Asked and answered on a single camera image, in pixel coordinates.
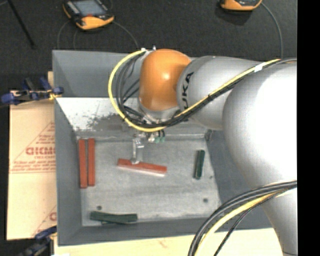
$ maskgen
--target metal bracket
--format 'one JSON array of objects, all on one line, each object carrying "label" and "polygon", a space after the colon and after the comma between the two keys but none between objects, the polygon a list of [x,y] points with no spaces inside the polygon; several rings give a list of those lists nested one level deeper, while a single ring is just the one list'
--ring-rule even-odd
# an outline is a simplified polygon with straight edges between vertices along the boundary
[{"label": "metal bracket", "polygon": [[133,151],[132,158],[130,159],[131,163],[138,164],[143,161],[143,151],[145,148],[145,142],[140,137],[136,137],[132,140],[133,142]]}]

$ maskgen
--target black floor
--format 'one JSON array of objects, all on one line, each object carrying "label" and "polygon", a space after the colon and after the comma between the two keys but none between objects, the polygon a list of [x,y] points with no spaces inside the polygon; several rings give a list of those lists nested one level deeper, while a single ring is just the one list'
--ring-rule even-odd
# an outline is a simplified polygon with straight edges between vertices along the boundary
[{"label": "black floor", "polygon": [[[67,22],[62,0],[11,2],[36,49],[31,47],[9,3],[0,0],[0,95],[19,88],[25,77],[37,78],[51,70],[53,49],[129,53],[137,48],[131,36],[116,24],[95,33],[79,31]],[[249,13],[225,12],[218,0],[103,2],[112,7],[115,21],[131,32],[139,47],[155,45],[190,57],[216,55],[257,61],[297,56],[298,0],[263,0],[265,6]],[[0,256],[14,256],[32,243],[5,241],[8,117],[8,109],[0,108]]]}]

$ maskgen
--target green connector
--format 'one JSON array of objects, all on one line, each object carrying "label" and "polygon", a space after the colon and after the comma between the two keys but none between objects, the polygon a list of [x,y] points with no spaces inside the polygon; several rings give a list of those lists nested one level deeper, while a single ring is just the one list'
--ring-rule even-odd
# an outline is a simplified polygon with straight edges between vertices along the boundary
[{"label": "green connector", "polygon": [[101,211],[92,211],[90,213],[90,219],[94,221],[101,221],[103,224],[106,223],[118,223],[118,224],[129,224],[138,220],[136,213],[129,214],[112,214]]},{"label": "green connector", "polygon": [[160,142],[160,137],[155,137],[154,138],[154,143],[158,144]]},{"label": "green connector", "polygon": [[203,149],[197,151],[195,170],[194,170],[194,176],[193,176],[196,180],[200,180],[202,176],[204,162],[205,162],[205,154],[206,152]]}]

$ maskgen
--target red bar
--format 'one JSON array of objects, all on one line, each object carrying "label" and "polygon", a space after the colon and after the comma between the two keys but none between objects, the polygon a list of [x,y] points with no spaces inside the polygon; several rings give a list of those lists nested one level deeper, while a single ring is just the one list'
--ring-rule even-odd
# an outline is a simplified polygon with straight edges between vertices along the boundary
[{"label": "red bar", "polygon": [[86,141],[84,139],[78,140],[79,148],[79,171],[80,171],[80,188],[85,189],[88,187],[88,173],[87,173],[87,154],[86,154]]},{"label": "red bar", "polygon": [[118,159],[117,166],[123,167],[123,168],[128,168],[128,169],[133,169],[133,170],[138,170],[138,171],[163,174],[163,175],[167,172],[167,167],[164,165],[158,165],[158,164],[147,163],[147,162],[139,162],[139,163],[133,164],[130,160],[122,159],[122,158]]},{"label": "red bar", "polygon": [[88,186],[96,184],[95,139],[88,139]]}]

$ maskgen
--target yellow cable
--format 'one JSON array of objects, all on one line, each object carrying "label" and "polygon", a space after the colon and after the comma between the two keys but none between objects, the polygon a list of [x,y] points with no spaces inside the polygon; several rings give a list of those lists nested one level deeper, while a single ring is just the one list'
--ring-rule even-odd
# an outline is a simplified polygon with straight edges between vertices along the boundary
[{"label": "yellow cable", "polygon": [[[108,94],[109,94],[109,98],[111,101],[112,106],[114,107],[114,109],[116,110],[116,112],[120,115],[120,117],[123,118],[123,120],[131,127],[142,131],[142,132],[147,132],[147,133],[154,133],[157,131],[160,131],[164,128],[166,128],[166,126],[159,126],[159,127],[155,127],[155,128],[145,128],[145,127],[140,127],[139,125],[134,124],[133,122],[131,122],[128,118],[126,118],[125,114],[119,109],[117,103],[114,100],[113,94],[112,94],[112,82],[114,79],[114,76],[117,72],[117,70],[120,68],[120,66],[125,63],[127,60],[131,59],[132,57],[139,55],[143,52],[146,52],[146,49],[141,49],[138,51],[135,51],[129,55],[127,55],[126,57],[124,57],[122,60],[120,60],[117,65],[114,67],[114,69],[112,70],[111,74],[110,74],[110,78],[108,81]],[[231,80],[229,80],[228,82],[224,83],[222,86],[220,86],[219,88],[215,89],[214,91],[212,91],[209,95],[205,96],[204,98],[202,98],[201,100],[199,100],[197,103],[193,104],[192,106],[190,106],[189,108],[185,109],[183,112],[177,114],[174,116],[174,118],[177,118],[183,114],[185,114],[186,112],[192,110],[193,108],[195,108],[196,106],[198,106],[199,104],[201,104],[202,102],[204,102],[206,99],[208,99],[211,95],[215,94],[216,92],[224,89],[225,87],[229,86],[230,84],[234,83],[235,81],[237,81],[238,79],[248,75],[249,73],[255,71],[255,70],[261,70],[264,66],[269,65],[271,63],[277,62],[279,59],[273,59],[267,62],[263,62],[257,66],[254,66],[244,72],[242,72],[241,74],[235,76],[234,78],[232,78]]]},{"label": "yellow cable", "polygon": [[162,130],[163,128],[165,127],[156,127],[156,128],[144,128],[144,127],[140,127],[136,124],[134,124],[133,122],[131,122],[129,119],[126,118],[125,114],[122,113],[122,111],[119,109],[117,103],[115,102],[114,100],[114,97],[113,97],[113,94],[112,94],[112,82],[113,82],[113,79],[114,79],[114,76],[117,72],[117,70],[120,68],[120,66],[125,63],[127,60],[131,59],[132,57],[136,56],[136,55],[139,55],[143,52],[146,52],[147,50],[146,49],[141,49],[141,50],[138,50],[138,51],[135,51],[129,55],[127,55],[126,57],[124,57],[122,60],[120,60],[118,62],[118,64],[114,67],[114,69],[112,70],[111,74],[110,74],[110,78],[109,78],[109,82],[108,82],[108,93],[109,93],[109,97],[110,97],[110,101],[111,101],[111,104],[112,106],[114,107],[115,111],[119,114],[120,117],[122,117],[130,126],[132,126],[133,128],[139,130],[139,131],[142,131],[142,132],[157,132],[157,131],[160,131]]},{"label": "yellow cable", "polygon": [[[288,193],[291,193],[292,191],[286,191],[282,194],[279,194],[276,196],[277,197],[280,197],[280,196],[284,196],[284,195],[287,195]],[[200,243],[199,243],[199,246],[194,254],[194,256],[200,256],[202,255],[203,251],[204,251],[204,248],[205,248],[205,244],[207,243],[207,241],[212,241],[214,239],[214,235],[215,235],[215,232],[223,225],[225,224],[227,221],[229,221],[231,218],[233,218],[234,216],[248,210],[249,208],[251,207],[254,207],[255,205],[259,204],[260,202],[262,202],[263,200],[265,200],[266,198],[276,194],[277,192],[272,192],[272,193],[269,193],[267,195],[263,195],[263,196],[260,196],[256,199],[253,199],[241,206],[239,206],[238,208],[234,209],[233,211],[231,211],[230,213],[228,213],[227,215],[225,215],[224,217],[222,217],[221,219],[219,219],[211,228],[210,230],[202,237]]]},{"label": "yellow cable", "polygon": [[189,110],[192,110],[193,108],[195,108],[196,106],[198,106],[199,104],[201,104],[202,102],[204,102],[206,99],[208,99],[211,95],[219,92],[220,90],[222,90],[222,89],[224,89],[225,87],[229,86],[230,84],[234,83],[234,82],[237,81],[238,79],[240,79],[240,78],[248,75],[249,73],[255,71],[255,69],[256,69],[257,67],[260,67],[260,69],[262,69],[264,66],[269,65],[269,64],[274,63],[274,62],[277,62],[277,61],[279,61],[279,60],[280,60],[280,59],[273,59],[273,60],[270,60],[270,61],[267,61],[267,62],[263,62],[263,63],[261,63],[261,64],[259,64],[259,65],[257,65],[257,66],[254,66],[254,67],[252,67],[252,68],[249,68],[248,70],[242,72],[241,74],[236,75],[234,78],[232,78],[232,79],[229,80],[228,82],[224,83],[223,85],[221,85],[221,86],[218,87],[217,89],[215,89],[215,90],[213,90],[212,92],[210,92],[208,96],[205,96],[204,98],[202,98],[201,100],[199,100],[197,103],[193,104],[192,106],[188,107],[187,109],[185,109],[185,110],[182,111],[181,113],[177,114],[177,115],[175,116],[175,118],[176,118],[176,117],[179,117],[179,116],[181,116],[181,115],[183,115],[183,114],[185,114],[185,113],[188,112]]}]

